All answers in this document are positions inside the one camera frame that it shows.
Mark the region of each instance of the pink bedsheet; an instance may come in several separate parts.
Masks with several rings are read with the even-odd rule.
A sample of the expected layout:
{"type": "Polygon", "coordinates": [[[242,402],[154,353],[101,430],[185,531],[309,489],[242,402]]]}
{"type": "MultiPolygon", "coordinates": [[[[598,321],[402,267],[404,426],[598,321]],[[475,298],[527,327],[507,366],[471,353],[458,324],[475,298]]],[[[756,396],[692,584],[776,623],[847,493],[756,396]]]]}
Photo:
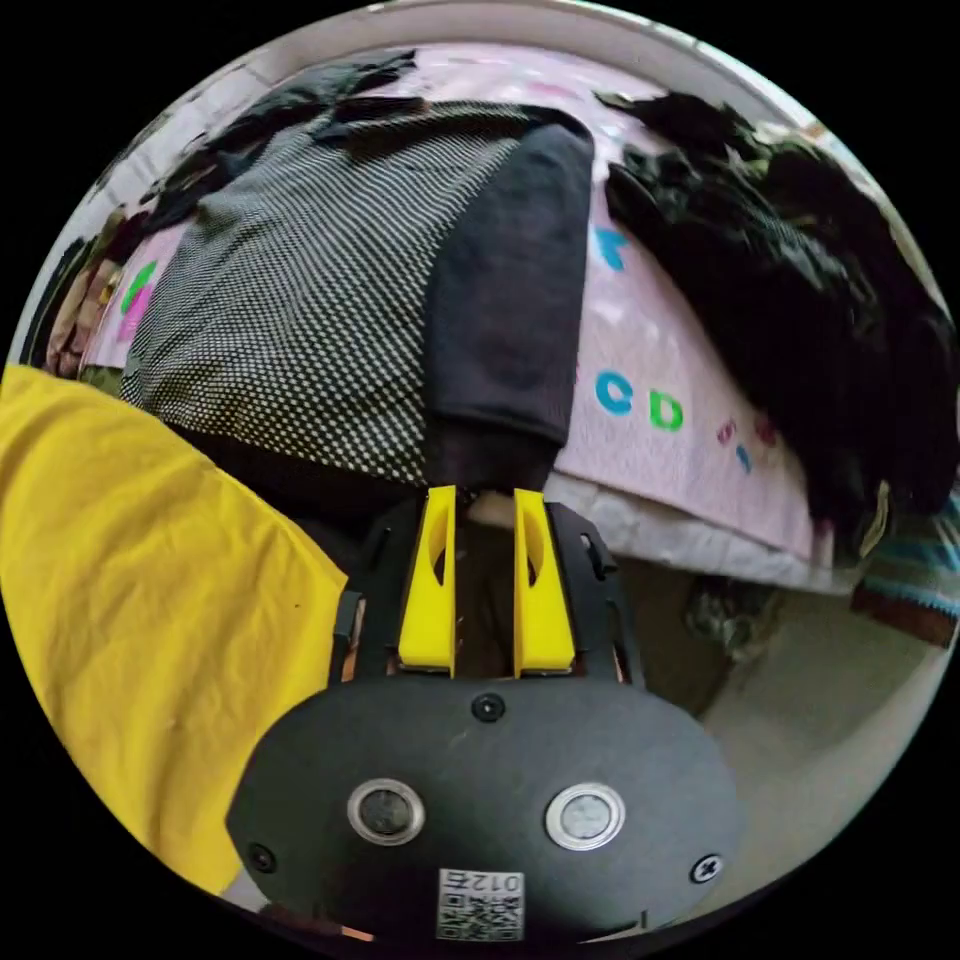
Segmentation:
{"type": "MultiPolygon", "coordinates": [[[[607,166],[620,158],[624,142],[651,152],[668,144],[639,121],[604,107],[593,90],[650,97],[662,91],[628,74],[545,50],[438,44],[421,47],[417,59],[416,72],[376,93],[553,106],[593,132],[596,162],[578,382],[570,438],[557,471],[678,507],[829,565],[832,535],[814,530],[796,458],[746,402],[654,257],[608,216],[607,166]]],[[[152,285],[185,229],[163,231],[137,251],[85,363],[124,365],[152,285]],[[149,272],[151,264],[152,273],[144,279],[141,271],[149,272]],[[143,290],[131,298],[138,277],[143,290]]]]}

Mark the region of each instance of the green letter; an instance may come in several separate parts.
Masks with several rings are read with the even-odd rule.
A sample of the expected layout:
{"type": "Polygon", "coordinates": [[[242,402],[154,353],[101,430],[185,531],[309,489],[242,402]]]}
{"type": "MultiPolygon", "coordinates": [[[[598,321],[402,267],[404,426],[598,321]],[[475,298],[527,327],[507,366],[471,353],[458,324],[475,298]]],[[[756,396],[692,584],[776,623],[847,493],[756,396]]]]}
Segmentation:
{"type": "Polygon", "coordinates": [[[676,433],[683,426],[683,407],[669,393],[651,390],[650,422],[660,430],[669,430],[671,433],[676,433]],[[670,408],[670,418],[667,420],[663,417],[664,404],[667,404],[670,408]]]}

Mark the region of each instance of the black clothing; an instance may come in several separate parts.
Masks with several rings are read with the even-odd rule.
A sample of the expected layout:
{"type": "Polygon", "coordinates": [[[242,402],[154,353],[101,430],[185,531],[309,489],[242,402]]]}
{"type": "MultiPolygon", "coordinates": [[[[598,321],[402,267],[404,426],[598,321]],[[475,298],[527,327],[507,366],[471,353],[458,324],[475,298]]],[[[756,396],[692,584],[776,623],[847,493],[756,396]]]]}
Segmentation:
{"type": "Polygon", "coordinates": [[[432,485],[539,490],[567,442],[593,145],[528,134],[460,218],[426,300],[432,485]]]}
{"type": "Polygon", "coordinates": [[[730,107],[600,99],[678,147],[625,150],[611,216],[660,260],[797,453],[812,516],[859,545],[883,480],[895,505],[939,511],[960,462],[957,332],[874,203],[830,156],[765,145],[730,107]]]}
{"type": "Polygon", "coordinates": [[[384,51],[311,67],[245,110],[167,178],[144,225],[147,234],[179,223],[197,202],[232,183],[280,130],[311,120],[337,103],[416,69],[416,51],[384,51]]]}

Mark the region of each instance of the black jacket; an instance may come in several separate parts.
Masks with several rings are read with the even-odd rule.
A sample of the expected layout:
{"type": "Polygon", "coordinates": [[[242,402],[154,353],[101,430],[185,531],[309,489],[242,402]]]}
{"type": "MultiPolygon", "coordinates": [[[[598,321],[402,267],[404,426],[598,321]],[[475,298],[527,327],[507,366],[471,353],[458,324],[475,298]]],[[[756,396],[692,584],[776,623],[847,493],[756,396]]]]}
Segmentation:
{"type": "Polygon", "coordinates": [[[730,107],[598,96],[676,144],[611,165],[611,216],[796,451],[813,517],[855,549],[883,480],[895,505],[940,510],[960,461],[957,333],[874,203],[827,154],[764,145],[730,107]]]}

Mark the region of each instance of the black and white knit garment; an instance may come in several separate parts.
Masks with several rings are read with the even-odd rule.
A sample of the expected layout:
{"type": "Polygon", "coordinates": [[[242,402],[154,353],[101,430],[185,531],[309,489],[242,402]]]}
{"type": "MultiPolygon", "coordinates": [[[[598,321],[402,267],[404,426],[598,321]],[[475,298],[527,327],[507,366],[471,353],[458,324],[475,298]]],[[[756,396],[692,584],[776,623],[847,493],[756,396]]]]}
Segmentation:
{"type": "Polygon", "coordinates": [[[199,203],[134,337],[124,400],[174,427],[424,483],[431,269],[536,121],[520,106],[391,102],[371,116],[347,101],[276,134],[199,203]]]}

